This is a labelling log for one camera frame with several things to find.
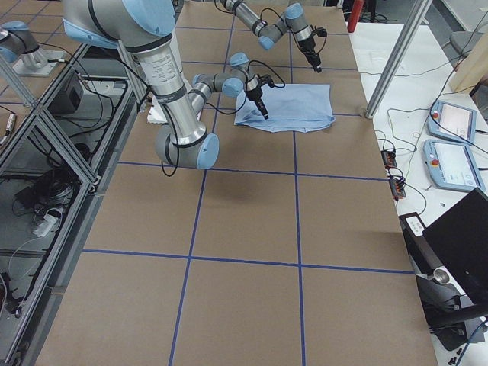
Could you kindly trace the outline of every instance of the screen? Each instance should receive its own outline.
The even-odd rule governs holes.
[[[440,125],[441,132],[448,135],[460,136],[467,140],[470,130],[471,111],[454,105],[444,104],[442,106]]]
[[[488,303],[488,197],[473,189],[423,235],[470,299]]]
[[[446,183],[473,188],[477,186],[471,161],[464,146],[434,143],[434,147]]]

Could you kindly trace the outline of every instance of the light blue joint cap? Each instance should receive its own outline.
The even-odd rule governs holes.
[[[2,24],[7,31],[28,31],[29,27],[23,21],[8,21]]]
[[[101,48],[117,48],[118,43],[63,19],[64,32],[73,40]]]
[[[239,65],[244,65],[245,63],[248,63],[249,59],[247,58],[246,54],[244,52],[238,52],[233,54],[230,57],[230,66],[239,66]]]
[[[287,19],[297,19],[303,15],[303,8],[299,2],[290,5],[287,10],[284,11]]]
[[[222,84],[222,93],[231,98],[237,98],[243,89],[244,83],[238,78],[228,78]]]
[[[200,78],[200,76],[202,76],[203,74],[197,74],[193,77],[193,80],[191,80],[191,84],[194,86],[196,83],[198,83],[198,79]]]
[[[210,133],[201,144],[197,157],[197,169],[210,169],[219,155],[219,138]]]
[[[127,12],[146,32],[164,37],[175,28],[171,0],[122,0]]]
[[[275,42],[271,38],[265,36],[260,36],[258,40],[261,47],[265,50],[270,50],[275,44]]]
[[[18,57],[15,53],[4,47],[0,47],[0,55],[3,56],[7,63],[13,63]]]

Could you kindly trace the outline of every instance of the red object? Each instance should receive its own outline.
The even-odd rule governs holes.
[[[361,10],[363,9],[364,0],[355,0],[352,6],[351,16],[349,17],[348,32],[354,33],[356,24],[361,16]]]

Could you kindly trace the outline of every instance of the folded towel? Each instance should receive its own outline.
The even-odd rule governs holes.
[[[330,106],[330,85],[287,84],[284,88],[262,88],[262,101],[268,110],[267,120],[254,102],[246,100],[236,113],[235,125],[246,125],[269,132],[310,132],[329,127],[336,119]],[[236,105],[244,102],[244,92]]]

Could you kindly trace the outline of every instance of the black monitor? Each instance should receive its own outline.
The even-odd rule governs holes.
[[[488,197],[475,188],[423,232],[473,303],[488,303]]]

